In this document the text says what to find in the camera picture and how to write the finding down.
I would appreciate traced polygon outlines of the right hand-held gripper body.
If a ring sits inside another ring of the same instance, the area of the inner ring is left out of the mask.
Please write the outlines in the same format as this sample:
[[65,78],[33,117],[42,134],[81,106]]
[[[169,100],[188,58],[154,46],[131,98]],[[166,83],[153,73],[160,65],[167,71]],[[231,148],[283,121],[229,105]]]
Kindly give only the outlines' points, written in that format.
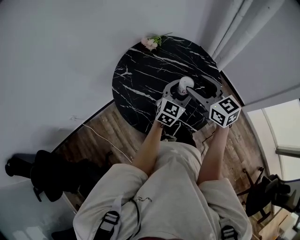
[[241,106],[233,95],[212,98],[210,102],[206,99],[201,105],[209,113],[208,119],[222,128],[234,123],[241,112]]

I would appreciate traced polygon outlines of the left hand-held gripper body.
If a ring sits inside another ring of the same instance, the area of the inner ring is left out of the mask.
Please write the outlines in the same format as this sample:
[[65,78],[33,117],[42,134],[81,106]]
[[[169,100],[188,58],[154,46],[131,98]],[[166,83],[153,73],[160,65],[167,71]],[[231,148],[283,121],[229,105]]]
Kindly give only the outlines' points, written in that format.
[[187,105],[179,105],[176,98],[162,97],[156,101],[156,121],[171,127],[187,113]]

